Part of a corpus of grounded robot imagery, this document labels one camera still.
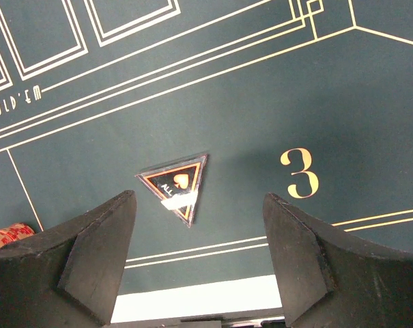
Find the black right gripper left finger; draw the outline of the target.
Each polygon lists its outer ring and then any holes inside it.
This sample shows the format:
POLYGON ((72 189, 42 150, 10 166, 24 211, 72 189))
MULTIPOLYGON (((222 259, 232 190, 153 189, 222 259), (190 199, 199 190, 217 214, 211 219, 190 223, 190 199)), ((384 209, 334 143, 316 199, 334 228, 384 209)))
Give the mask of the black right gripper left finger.
POLYGON ((0 327, 103 327, 112 319, 134 229, 126 190, 0 249, 0 327))

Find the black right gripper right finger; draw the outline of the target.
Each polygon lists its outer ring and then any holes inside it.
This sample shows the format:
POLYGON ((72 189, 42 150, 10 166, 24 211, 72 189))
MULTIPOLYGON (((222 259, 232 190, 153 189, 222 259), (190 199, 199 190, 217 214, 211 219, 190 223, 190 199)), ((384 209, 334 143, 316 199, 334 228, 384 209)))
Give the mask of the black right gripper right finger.
POLYGON ((273 193, 263 218, 288 327, 413 327, 413 253, 351 235, 273 193))

